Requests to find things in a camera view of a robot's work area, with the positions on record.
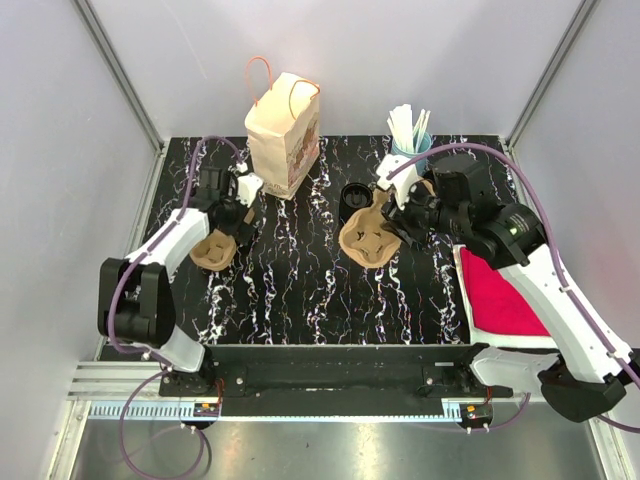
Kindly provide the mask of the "light blue cup holder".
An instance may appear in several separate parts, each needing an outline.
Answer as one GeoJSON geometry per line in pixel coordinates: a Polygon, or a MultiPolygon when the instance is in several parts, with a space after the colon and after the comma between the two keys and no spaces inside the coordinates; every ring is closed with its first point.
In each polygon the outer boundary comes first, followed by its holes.
{"type": "Polygon", "coordinates": [[[425,133],[422,137],[415,134],[411,143],[401,143],[396,137],[393,137],[390,153],[413,158],[429,150],[432,144],[433,139],[429,133],[425,133]]]}

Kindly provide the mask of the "brown paper takeout bag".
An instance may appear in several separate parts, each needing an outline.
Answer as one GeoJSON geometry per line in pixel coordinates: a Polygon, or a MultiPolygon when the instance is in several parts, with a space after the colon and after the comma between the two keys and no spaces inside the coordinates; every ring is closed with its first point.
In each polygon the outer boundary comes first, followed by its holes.
{"type": "Polygon", "coordinates": [[[320,86],[288,72],[274,77],[262,56],[248,60],[245,81],[253,101],[244,125],[254,172],[267,194],[290,200],[320,154],[320,86]],[[267,71],[268,88],[262,95],[251,83],[256,61],[267,71]]]}

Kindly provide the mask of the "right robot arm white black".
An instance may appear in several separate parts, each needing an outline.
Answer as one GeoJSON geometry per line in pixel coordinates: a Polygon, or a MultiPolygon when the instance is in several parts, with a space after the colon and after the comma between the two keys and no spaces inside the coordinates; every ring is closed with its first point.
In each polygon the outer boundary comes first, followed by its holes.
{"type": "Polygon", "coordinates": [[[387,230],[409,244],[431,232],[452,236],[518,292],[557,348],[542,355],[480,344],[454,371],[457,390],[470,397],[487,387],[540,394],[576,423],[612,410],[639,378],[638,356],[571,280],[540,216],[492,197],[484,166],[468,154],[434,162],[425,176],[418,161],[388,154],[376,170],[378,188],[393,192],[382,208],[387,230]]]}

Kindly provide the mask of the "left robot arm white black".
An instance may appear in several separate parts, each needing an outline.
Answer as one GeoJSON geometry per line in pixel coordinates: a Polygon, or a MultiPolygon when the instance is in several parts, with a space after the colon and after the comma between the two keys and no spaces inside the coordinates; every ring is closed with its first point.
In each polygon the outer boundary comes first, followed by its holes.
{"type": "Polygon", "coordinates": [[[262,187],[252,172],[208,169],[146,243],[100,268],[100,334],[120,353],[144,353],[181,372],[181,384],[196,396],[214,388],[216,372],[204,346],[177,324],[170,279],[185,259],[212,272],[228,268],[254,235],[262,187]]]}

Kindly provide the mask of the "aluminium front rail frame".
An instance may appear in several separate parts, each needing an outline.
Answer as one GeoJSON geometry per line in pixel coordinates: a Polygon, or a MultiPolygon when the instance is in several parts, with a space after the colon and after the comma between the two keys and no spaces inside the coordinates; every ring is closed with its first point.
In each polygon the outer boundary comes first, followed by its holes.
{"type": "Polygon", "coordinates": [[[466,353],[222,346],[221,389],[168,380],[153,361],[82,362],[48,477],[638,477],[639,439],[614,428],[638,423],[636,390],[605,420],[573,423],[519,380],[456,379],[466,353]]]}

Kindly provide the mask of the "red folded cloth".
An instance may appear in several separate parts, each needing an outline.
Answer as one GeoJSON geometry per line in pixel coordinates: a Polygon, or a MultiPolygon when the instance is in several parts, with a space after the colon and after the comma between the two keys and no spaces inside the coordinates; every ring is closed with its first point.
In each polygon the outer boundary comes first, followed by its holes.
{"type": "Polygon", "coordinates": [[[469,322],[475,329],[518,340],[550,337],[524,298],[485,260],[458,247],[455,262],[470,303],[469,322]]]}

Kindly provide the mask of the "black ribbed cup with lid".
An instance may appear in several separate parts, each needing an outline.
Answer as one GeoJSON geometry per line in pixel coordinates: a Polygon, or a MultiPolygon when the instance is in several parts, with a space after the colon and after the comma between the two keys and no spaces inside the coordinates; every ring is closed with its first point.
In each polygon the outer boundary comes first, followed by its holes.
{"type": "Polygon", "coordinates": [[[346,223],[358,210],[372,204],[373,194],[365,184],[353,182],[343,187],[339,199],[339,218],[346,223]]]}

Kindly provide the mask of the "white tray under cloth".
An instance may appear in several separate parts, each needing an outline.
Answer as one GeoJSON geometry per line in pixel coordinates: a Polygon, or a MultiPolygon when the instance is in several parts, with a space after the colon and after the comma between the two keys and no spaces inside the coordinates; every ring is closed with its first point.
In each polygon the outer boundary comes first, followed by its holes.
{"type": "Polygon", "coordinates": [[[464,247],[462,245],[456,245],[453,249],[453,257],[454,263],[456,267],[456,273],[458,277],[458,281],[462,290],[462,299],[463,306],[465,310],[465,314],[468,320],[468,328],[470,332],[470,342],[475,343],[486,343],[493,347],[498,348],[512,348],[512,349],[554,349],[556,344],[554,340],[551,338],[542,338],[542,337],[533,337],[529,339],[520,339],[518,340],[514,336],[500,336],[496,334],[488,334],[481,332],[473,327],[473,325],[469,322],[468,315],[470,314],[470,303],[466,298],[466,294],[464,292],[464,288],[461,286],[461,273],[459,268],[456,266],[456,256],[457,256],[457,248],[464,247]]]}

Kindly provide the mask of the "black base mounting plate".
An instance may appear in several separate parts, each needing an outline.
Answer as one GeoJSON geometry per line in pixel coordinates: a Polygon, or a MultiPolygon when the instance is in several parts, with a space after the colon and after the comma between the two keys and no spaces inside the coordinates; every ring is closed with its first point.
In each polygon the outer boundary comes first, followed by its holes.
{"type": "Polygon", "coordinates": [[[173,374],[163,397],[222,395],[222,416],[409,417],[442,415],[443,399],[509,398],[488,388],[470,361],[477,348],[445,345],[217,346],[206,375],[173,374]]]}

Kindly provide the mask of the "cardboard cup carrier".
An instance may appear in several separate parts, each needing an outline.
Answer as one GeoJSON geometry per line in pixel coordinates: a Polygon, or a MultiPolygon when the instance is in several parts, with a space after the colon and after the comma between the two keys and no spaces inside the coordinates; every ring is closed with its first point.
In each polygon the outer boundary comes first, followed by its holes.
{"type": "Polygon", "coordinates": [[[220,272],[231,265],[236,252],[234,237],[215,229],[191,249],[189,256],[198,267],[220,272]]]}
{"type": "Polygon", "coordinates": [[[399,250],[401,243],[422,243],[427,240],[400,240],[382,229],[382,206],[388,201],[394,190],[382,191],[369,187],[373,194],[372,204],[355,212],[346,223],[341,225],[339,245],[351,260],[367,269],[386,265],[399,250]]]}

